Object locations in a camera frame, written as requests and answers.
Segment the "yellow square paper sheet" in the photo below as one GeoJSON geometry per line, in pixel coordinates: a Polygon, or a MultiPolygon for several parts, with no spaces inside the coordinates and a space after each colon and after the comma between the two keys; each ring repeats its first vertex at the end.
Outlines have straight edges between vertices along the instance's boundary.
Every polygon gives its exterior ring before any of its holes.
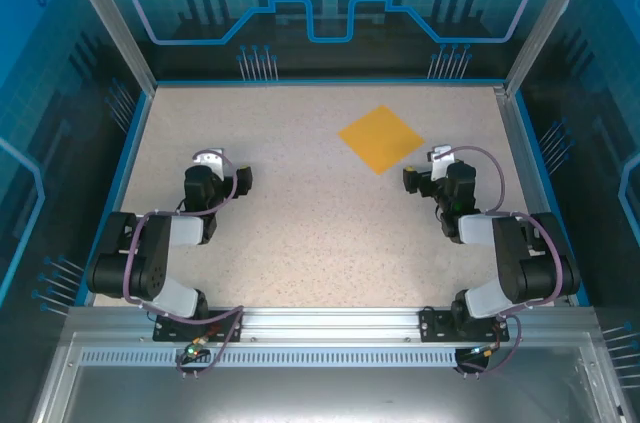
{"type": "Polygon", "coordinates": [[[377,175],[424,144],[418,133],[384,105],[351,123],[338,135],[377,175]]]}

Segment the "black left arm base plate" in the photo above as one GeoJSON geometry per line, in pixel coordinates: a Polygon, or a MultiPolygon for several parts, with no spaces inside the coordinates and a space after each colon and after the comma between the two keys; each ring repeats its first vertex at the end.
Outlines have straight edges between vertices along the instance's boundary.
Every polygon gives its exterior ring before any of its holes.
{"type": "Polygon", "coordinates": [[[188,325],[164,316],[157,316],[152,339],[155,342],[187,343],[206,336],[209,342],[222,343],[228,335],[231,335],[230,342],[239,342],[242,319],[235,322],[235,318],[236,315],[233,314],[211,324],[188,325]]]}

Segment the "blue table edge strip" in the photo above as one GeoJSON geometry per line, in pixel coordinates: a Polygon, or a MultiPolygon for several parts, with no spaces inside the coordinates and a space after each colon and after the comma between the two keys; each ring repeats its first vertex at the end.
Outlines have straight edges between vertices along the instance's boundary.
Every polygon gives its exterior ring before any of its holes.
{"type": "Polygon", "coordinates": [[[76,307],[86,305],[91,306],[94,302],[95,297],[88,289],[87,284],[89,266],[96,253],[100,237],[106,226],[108,216],[112,211],[119,210],[121,208],[122,202],[124,200],[124,195],[126,193],[131,177],[133,165],[135,163],[136,155],[140,146],[142,135],[144,133],[144,127],[149,115],[152,101],[152,96],[149,96],[147,93],[142,92],[136,104],[134,115],[124,141],[124,146],[118,160],[109,193],[107,195],[104,211],[101,215],[95,238],[89,252],[85,273],[81,280],[79,290],[76,294],[76,298],[74,301],[74,305],[76,307]]]}
{"type": "Polygon", "coordinates": [[[567,233],[566,225],[561,215],[560,207],[558,205],[558,201],[557,201],[554,189],[552,187],[549,172],[547,171],[547,168],[543,160],[542,150],[540,149],[540,145],[538,143],[538,138],[533,128],[531,117],[529,116],[529,112],[526,107],[525,100],[520,90],[518,90],[515,94],[515,102],[517,104],[519,116],[522,121],[524,133],[526,134],[529,146],[532,151],[532,157],[535,161],[536,171],[540,178],[540,182],[542,186],[541,192],[544,195],[544,199],[545,199],[546,205],[549,207],[549,210],[557,217],[560,227],[569,245],[569,249],[571,253],[573,253],[573,246],[571,244],[569,235],[567,233]]]}

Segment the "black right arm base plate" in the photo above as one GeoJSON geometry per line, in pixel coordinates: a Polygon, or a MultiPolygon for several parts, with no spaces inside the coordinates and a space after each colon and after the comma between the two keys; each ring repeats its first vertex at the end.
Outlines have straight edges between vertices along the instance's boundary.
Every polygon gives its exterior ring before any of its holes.
{"type": "Polygon", "coordinates": [[[418,329],[423,343],[509,342],[510,334],[496,318],[471,318],[465,310],[424,307],[418,313],[418,329]]]}

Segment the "grey metal tray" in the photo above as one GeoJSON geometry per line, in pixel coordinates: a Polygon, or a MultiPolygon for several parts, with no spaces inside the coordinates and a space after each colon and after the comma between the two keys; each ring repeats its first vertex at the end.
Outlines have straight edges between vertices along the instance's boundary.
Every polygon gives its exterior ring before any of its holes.
{"type": "Polygon", "coordinates": [[[637,423],[589,340],[523,346],[491,373],[424,367],[84,367],[58,348],[29,423],[637,423]]]}

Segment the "aluminium table side rail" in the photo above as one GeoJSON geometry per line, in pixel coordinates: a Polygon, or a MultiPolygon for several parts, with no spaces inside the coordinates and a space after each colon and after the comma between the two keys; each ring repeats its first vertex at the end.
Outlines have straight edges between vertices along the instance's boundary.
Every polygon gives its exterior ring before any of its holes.
{"type": "Polygon", "coordinates": [[[581,277],[557,217],[546,205],[532,151],[515,98],[496,92],[513,161],[524,195],[524,210],[507,209],[493,222],[498,279],[518,311],[572,295],[581,277]]]}

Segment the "aluminium frame post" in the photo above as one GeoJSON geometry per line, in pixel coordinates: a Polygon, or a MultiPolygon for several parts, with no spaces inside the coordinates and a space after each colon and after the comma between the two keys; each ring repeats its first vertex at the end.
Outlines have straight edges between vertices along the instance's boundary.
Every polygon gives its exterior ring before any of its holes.
{"type": "Polygon", "coordinates": [[[89,0],[142,91],[154,97],[156,79],[114,0],[89,0]]]}
{"type": "Polygon", "coordinates": [[[505,95],[514,97],[540,55],[570,0],[547,0],[505,80],[505,95]]]}

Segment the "aluminium mounting rail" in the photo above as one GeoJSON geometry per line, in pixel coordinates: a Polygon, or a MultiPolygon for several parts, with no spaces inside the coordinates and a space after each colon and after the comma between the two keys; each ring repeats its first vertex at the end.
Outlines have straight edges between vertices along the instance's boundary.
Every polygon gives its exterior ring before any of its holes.
{"type": "MultiPolygon", "coordinates": [[[[599,333],[589,307],[537,307],[517,314],[527,344],[572,345],[599,333]]],[[[240,342],[295,344],[418,344],[437,322],[450,318],[420,308],[249,308],[240,342]]],[[[78,344],[124,345],[152,340],[154,325],[137,308],[80,307],[70,310],[62,337],[78,344]]]]}

